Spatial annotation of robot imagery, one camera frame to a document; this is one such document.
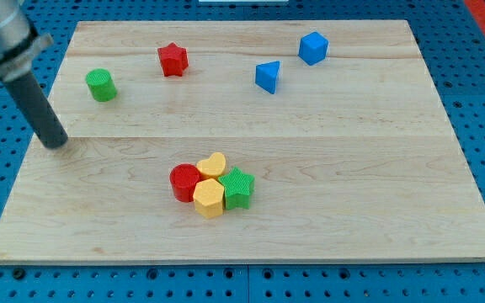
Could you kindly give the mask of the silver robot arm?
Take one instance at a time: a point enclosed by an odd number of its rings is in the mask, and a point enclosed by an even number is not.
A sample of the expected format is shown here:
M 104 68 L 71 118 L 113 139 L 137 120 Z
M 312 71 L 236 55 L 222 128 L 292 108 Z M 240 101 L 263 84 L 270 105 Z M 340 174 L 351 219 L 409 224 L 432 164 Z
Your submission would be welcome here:
M 39 34 L 17 0 L 0 0 L 0 81 L 12 82 L 32 71 L 33 60 L 53 45 Z

